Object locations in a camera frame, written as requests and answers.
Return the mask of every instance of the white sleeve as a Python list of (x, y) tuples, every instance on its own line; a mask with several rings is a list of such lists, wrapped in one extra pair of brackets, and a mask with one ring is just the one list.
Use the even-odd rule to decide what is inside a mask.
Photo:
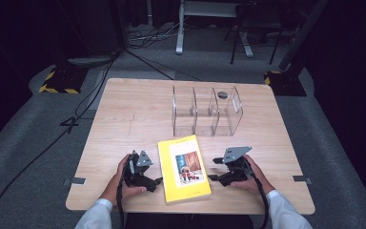
[(269, 201), (269, 213), (272, 218), (274, 229), (306, 229), (312, 228), (311, 224), (302, 217), (294, 206), (277, 190), (273, 190), (267, 195)]
[(104, 228), (112, 229), (112, 203), (104, 198), (98, 199), (76, 224), (76, 229)]

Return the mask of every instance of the yellow book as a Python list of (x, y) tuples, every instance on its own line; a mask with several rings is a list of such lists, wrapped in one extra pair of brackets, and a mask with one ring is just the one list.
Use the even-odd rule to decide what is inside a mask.
[(195, 135), (158, 142), (166, 202), (211, 194)]

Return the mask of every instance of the hand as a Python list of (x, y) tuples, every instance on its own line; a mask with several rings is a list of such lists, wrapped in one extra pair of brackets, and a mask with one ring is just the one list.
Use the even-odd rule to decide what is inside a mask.
[[(246, 160), (249, 161), (249, 163), (251, 164), (252, 170), (254, 171), (255, 176), (260, 180), (261, 184), (263, 185), (264, 193), (267, 195), (272, 190), (274, 190), (275, 187), (269, 182), (269, 180), (266, 179), (266, 177), (264, 176), (261, 169), (258, 167), (258, 165), (256, 163), (254, 163), (254, 161), (251, 159), (251, 157), (248, 155), (245, 155), (244, 157)], [(233, 186), (235, 188), (246, 189), (253, 193), (260, 194), (260, 192), (258, 191), (258, 188), (257, 188), (257, 184), (254, 181), (253, 177), (248, 178), (247, 180), (244, 180), (244, 181), (233, 181), (233, 182), (231, 182), (231, 186)]]
[[(118, 163), (117, 172), (112, 177), (112, 179), (109, 181), (109, 184), (107, 185), (106, 189), (103, 191), (103, 194), (100, 196), (100, 198), (105, 198), (108, 201), (112, 203), (113, 206), (117, 206), (117, 186), (120, 182), (121, 176), (123, 174), (124, 166), (127, 163), (127, 160), (129, 159), (130, 155), (125, 155), (124, 158)], [(134, 195), (144, 193), (147, 191), (146, 187), (129, 187), (127, 184), (123, 181), (123, 189), (122, 189), (122, 195), (124, 198), (129, 198)]]

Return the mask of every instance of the gray floor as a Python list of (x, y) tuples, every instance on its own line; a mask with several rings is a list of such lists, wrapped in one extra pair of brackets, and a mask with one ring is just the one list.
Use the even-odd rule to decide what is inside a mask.
[[(249, 59), (240, 48), (230, 64), (232, 36), (223, 41), (226, 30), (210, 28), (186, 32), (184, 52), (174, 53), (176, 37), (158, 41), (145, 49), (131, 52), (156, 61), (160, 71), (176, 80), (263, 84), (266, 71), (278, 70), (280, 59), (289, 49), (282, 42), (273, 65), (269, 65), (271, 47), (254, 48)], [(81, 94), (39, 93), (52, 66), (30, 81), (33, 97), (18, 111), (0, 134), (0, 193), (28, 163), (66, 130), (59, 124), (86, 108), (89, 93), (104, 67), (91, 69)], [(120, 72), (155, 72), (130, 54), (123, 52), (113, 63), (109, 77)], [(366, 193), (355, 169), (345, 155), (331, 125), (314, 98), (314, 82), (305, 70), (299, 76), (306, 97), (278, 96), (295, 153), (315, 203), (315, 213), (306, 216), (314, 228), (366, 228)], [(0, 228), (72, 228), (83, 212), (69, 211), (65, 206), (69, 188), (65, 178), (73, 177), (88, 137), (94, 110), (88, 110), (73, 127), (11, 185), (0, 199)], [(115, 222), (118, 215), (112, 214)], [(252, 216), (257, 228), (263, 216)]]

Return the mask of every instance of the acrylic box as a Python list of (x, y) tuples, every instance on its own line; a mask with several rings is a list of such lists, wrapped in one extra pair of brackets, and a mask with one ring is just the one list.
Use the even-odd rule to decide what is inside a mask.
[(173, 87), (173, 135), (234, 135), (243, 110), (236, 87)]

